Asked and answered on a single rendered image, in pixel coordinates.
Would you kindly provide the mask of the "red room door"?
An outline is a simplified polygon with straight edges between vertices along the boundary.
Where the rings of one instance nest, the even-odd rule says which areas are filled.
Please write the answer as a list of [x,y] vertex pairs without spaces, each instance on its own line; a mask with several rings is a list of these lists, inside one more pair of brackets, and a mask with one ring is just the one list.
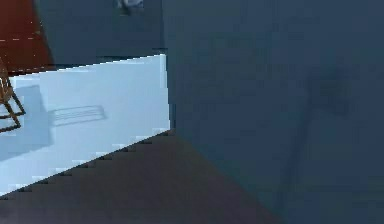
[[0,0],[0,59],[11,76],[55,69],[34,0]]

